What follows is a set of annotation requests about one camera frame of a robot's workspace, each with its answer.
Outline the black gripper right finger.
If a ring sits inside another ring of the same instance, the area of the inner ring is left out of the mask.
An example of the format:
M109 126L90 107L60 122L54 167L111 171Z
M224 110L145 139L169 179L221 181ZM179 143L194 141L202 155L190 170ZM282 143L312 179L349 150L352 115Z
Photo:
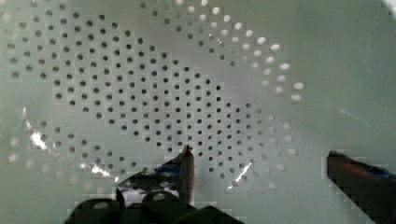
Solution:
M395 174L331 150L327 176L375 224L395 224Z

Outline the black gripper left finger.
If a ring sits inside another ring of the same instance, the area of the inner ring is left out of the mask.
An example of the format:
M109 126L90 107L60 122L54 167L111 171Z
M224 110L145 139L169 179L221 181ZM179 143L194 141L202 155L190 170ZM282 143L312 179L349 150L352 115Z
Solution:
M116 187L116 200L122 207L129 207L142 203L144 197L152 192L167 191L190 203L195 180L191 151L192 147L186 145L172 160L152 172L141 171L121 181Z

